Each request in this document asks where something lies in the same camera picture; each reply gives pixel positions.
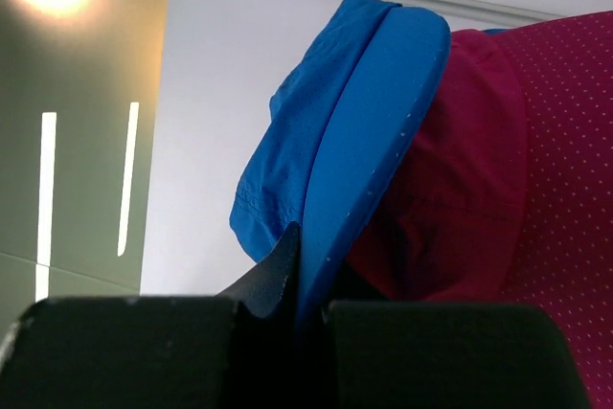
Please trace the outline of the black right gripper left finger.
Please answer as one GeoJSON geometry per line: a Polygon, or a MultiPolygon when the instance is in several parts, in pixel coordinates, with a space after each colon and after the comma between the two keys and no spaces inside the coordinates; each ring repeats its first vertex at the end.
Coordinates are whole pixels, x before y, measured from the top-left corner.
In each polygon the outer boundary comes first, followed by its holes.
{"type": "Polygon", "coordinates": [[[300,227],[216,296],[54,297],[1,346],[5,408],[288,408],[300,227]]]}

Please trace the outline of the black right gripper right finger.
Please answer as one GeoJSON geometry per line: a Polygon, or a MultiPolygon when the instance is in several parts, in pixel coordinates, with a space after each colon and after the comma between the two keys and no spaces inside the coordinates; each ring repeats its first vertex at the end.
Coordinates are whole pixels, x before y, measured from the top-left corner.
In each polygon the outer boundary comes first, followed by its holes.
{"type": "Polygon", "coordinates": [[[325,320],[321,408],[589,408],[540,308],[386,301],[343,265],[325,320]]]}

